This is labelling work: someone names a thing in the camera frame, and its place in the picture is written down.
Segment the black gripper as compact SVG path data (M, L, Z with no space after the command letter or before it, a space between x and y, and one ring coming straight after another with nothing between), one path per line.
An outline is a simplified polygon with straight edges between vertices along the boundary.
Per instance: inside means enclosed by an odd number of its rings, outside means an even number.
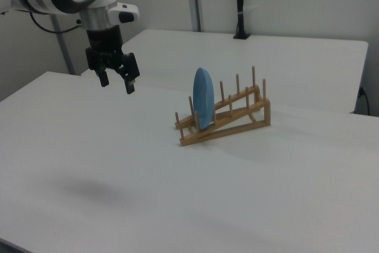
M105 30L87 30L90 47L87 48L86 57L90 70L98 70L100 66L118 70L118 74L124 79L127 94L135 91L134 83L140 76L134 53L123 54L121 47L123 39L119 26L113 26ZM98 77L102 87L109 85L107 72L101 70Z

